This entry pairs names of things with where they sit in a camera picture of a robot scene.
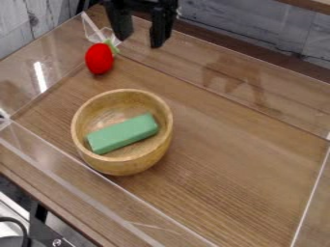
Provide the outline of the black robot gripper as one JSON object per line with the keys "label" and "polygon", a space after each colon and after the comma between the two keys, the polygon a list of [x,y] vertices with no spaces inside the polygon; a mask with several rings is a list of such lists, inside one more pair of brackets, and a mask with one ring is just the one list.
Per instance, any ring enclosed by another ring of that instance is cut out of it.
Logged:
{"label": "black robot gripper", "polygon": [[171,36],[178,14],[178,0],[103,0],[116,38],[124,41],[132,34],[131,12],[151,13],[150,42],[152,48],[163,46]]}

